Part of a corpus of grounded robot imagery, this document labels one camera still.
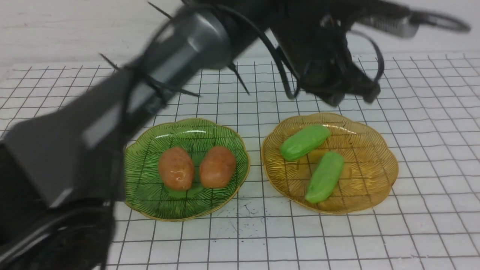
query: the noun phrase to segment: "toy cucumber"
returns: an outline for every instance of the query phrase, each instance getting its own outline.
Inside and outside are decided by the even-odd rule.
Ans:
[[[330,135],[330,130],[323,125],[307,126],[283,142],[280,154],[287,161],[297,160],[319,147]]]
[[[340,179],[344,163],[340,154],[327,152],[312,174],[305,200],[310,203],[319,203],[328,199]]]

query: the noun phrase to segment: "brown potato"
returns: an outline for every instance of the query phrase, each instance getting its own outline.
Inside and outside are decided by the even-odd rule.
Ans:
[[[174,147],[163,152],[158,160],[158,173],[165,186],[184,191],[192,187],[195,168],[187,151]]]
[[[224,188],[235,172],[235,156],[223,146],[208,151],[200,164],[200,182],[206,188]]]

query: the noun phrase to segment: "amber glass plate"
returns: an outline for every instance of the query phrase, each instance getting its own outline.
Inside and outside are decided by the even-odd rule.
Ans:
[[[305,126],[323,124],[332,135],[317,149],[297,161],[280,154],[281,144]],[[333,194],[324,202],[311,204],[305,190],[318,161],[336,151],[345,166]],[[333,113],[294,116],[282,121],[262,144],[262,160],[268,180],[282,195],[311,210],[345,214],[381,203],[398,176],[398,163],[382,136],[372,128]]]

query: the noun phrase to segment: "grid paper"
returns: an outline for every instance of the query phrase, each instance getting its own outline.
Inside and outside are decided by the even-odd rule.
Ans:
[[[372,55],[354,57],[374,76]],[[250,174],[220,210],[160,222],[116,210],[108,270],[472,270],[480,265],[480,53],[385,55],[372,105],[348,96],[331,108],[301,93],[288,101],[271,60],[241,60],[251,96],[229,70],[203,70],[143,130],[201,117],[243,137]],[[109,76],[106,63],[16,65],[0,83],[0,135],[58,110]],[[288,75],[294,88],[294,79]],[[390,196],[373,209],[319,215],[282,197],[260,159],[283,119],[329,111],[365,123],[399,162]]]

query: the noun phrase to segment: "plate rim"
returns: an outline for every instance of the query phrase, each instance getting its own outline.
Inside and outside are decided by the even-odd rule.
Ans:
[[[348,214],[348,213],[355,213],[355,212],[364,211],[364,210],[366,210],[366,209],[372,208],[372,207],[369,207],[369,208],[365,208],[365,209],[359,209],[359,210],[353,210],[353,211],[339,211],[339,212],[323,211],[323,210],[319,210],[319,209],[317,209],[317,208],[313,208],[313,207],[307,206],[307,205],[305,205],[305,204],[303,204],[303,203],[301,203],[301,202],[298,202],[298,201],[295,200],[295,199],[290,198],[289,196],[287,196],[287,195],[285,195],[283,192],[281,192],[281,191],[277,188],[277,186],[272,183],[272,180],[270,179],[270,176],[268,175],[268,172],[267,172],[267,164],[266,164],[266,162],[264,162],[264,158],[265,158],[265,157],[264,157],[264,145],[265,145],[265,141],[267,140],[267,138],[270,137],[273,133],[275,133],[275,131],[279,128],[279,126],[280,126],[283,122],[286,122],[286,121],[289,120],[289,119],[292,119],[292,118],[303,118],[303,117],[308,117],[308,116],[313,116],[313,115],[320,115],[320,114],[330,114],[330,115],[334,115],[334,116],[339,116],[339,117],[341,117],[341,118],[346,119],[347,121],[350,121],[350,122],[353,122],[353,123],[357,123],[357,124],[366,126],[367,128],[371,129],[373,132],[377,133],[377,135],[379,135],[379,137],[382,139],[381,141],[383,142],[383,144],[384,144],[384,145],[386,146],[386,148],[388,149],[388,152],[390,153],[390,155],[391,155],[391,156],[395,159],[395,161],[396,161],[395,180],[393,181],[393,184],[395,184],[395,182],[396,182],[396,180],[397,180],[397,178],[398,178],[398,174],[399,174],[398,159],[396,158],[395,154],[392,152],[392,150],[390,149],[390,147],[388,147],[388,144],[387,144],[387,142],[385,141],[385,139],[383,138],[383,136],[382,136],[378,131],[376,131],[375,129],[373,129],[373,128],[370,127],[370,126],[367,126],[367,125],[365,125],[365,124],[363,124],[363,123],[360,123],[360,122],[357,122],[357,121],[353,121],[353,120],[351,120],[350,118],[345,117],[345,116],[343,116],[343,115],[341,115],[341,114],[336,114],[336,113],[332,113],[332,112],[316,112],[316,113],[312,113],[312,114],[308,114],[308,115],[295,115],[295,116],[290,116],[290,117],[285,118],[284,120],[282,120],[280,123],[278,123],[278,124],[275,126],[275,128],[273,129],[273,131],[270,132],[270,133],[265,137],[265,139],[264,139],[264,141],[262,142],[262,145],[261,145],[261,147],[260,147],[260,159],[261,159],[261,161],[262,161],[262,163],[263,163],[263,169],[265,170],[265,175],[266,175],[269,183],[270,183],[270,184],[274,187],[274,189],[275,189],[276,191],[278,191],[282,196],[288,198],[289,200],[295,202],[296,204],[298,204],[298,205],[300,205],[300,206],[302,206],[302,207],[305,207],[305,208],[307,208],[307,209],[309,209],[309,210],[312,210],[312,211],[314,211],[314,212],[321,213],[321,214],[328,214],[328,215],[345,215],[345,214]],[[386,193],[386,196],[383,197],[383,199],[382,199],[381,202],[383,202],[383,201],[388,197],[388,195],[390,194],[390,191],[389,191],[388,193]]]
[[[190,117],[190,118],[185,118],[185,119],[182,119],[182,120],[179,120],[179,121],[175,121],[175,122],[166,122],[166,123],[161,123],[161,124],[158,124],[158,125],[154,125],[150,128],[148,128],[147,130],[145,130],[144,132],[142,132],[142,134],[140,134],[137,139],[135,140],[134,143],[132,143],[131,145],[129,145],[128,147],[125,148],[124,150],[124,157],[126,156],[126,153],[127,153],[127,150],[132,147],[133,145],[137,144],[138,143],[138,139],[140,137],[142,137],[143,135],[145,135],[145,133],[147,133],[148,131],[150,131],[152,128],[154,127],[158,127],[158,126],[162,126],[162,125],[168,125],[168,124],[176,124],[176,123],[180,123],[182,121],[186,121],[186,120],[203,120],[203,121],[207,121],[207,122],[210,122],[212,125],[214,126],[220,126],[220,127],[223,127],[223,128],[227,128],[229,129],[230,131],[232,131],[241,141],[242,143],[242,146],[243,146],[243,151],[245,152],[246,156],[247,156],[247,163],[248,163],[248,166],[247,166],[247,172],[245,174],[245,177],[240,181],[240,185],[237,187],[237,189],[235,189],[235,191],[233,192],[232,196],[230,196],[228,199],[225,200],[225,202],[223,202],[222,204],[220,204],[219,206],[217,206],[216,208],[213,208],[211,210],[208,210],[207,212],[205,213],[202,213],[202,214],[198,214],[198,215],[194,215],[194,216],[191,216],[191,217],[187,217],[187,218],[183,218],[183,219],[161,219],[161,218],[156,218],[156,217],[153,217],[153,216],[150,216],[142,211],[138,211],[137,209],[135,209],[135,207],[133,207],[130,203],[127,202],[127,199],[125,197],[125,201],[124,203],[132,210],[134,211],[137,211],[138,213],[142,214],[143,216],[149,218],[149,219],[153,219],[153,220],[156,220],[156,221],[165,221],[165,222],[178,222],[178,221],[187,221],[187,220],[192,220],[192,219],[195,219],[195,218],[198,218],[198,217],[201,217],[201,216],[205,216],[205,215],[208,215],[208,214],[211,214],[217,210],[219,210],[220,208],[224,207],[229,201],[231,201],[233,199],[233,197],[235,197],[235,195],[238,194],[241,186],[245,183],[245,180],[247,180],[247,177],[248,175],[250,174],[250,166],[251,166],[251,160],[250,160],[250,155],[248,154],[248,151],[247,151],[247,147],[245,146],[245,141],[243,141],[243,138],[240,136],[240,134],[238,132],[236,132],[234,129],[232,129],[231,127],[228,127],[228,126],[224,126],[224,125],[220,125],[220,124],[217,124],[215,122],[213,122],[212,120],[208,120],[208,119],[205,119],[205,118],[201,118],[201,117]]]

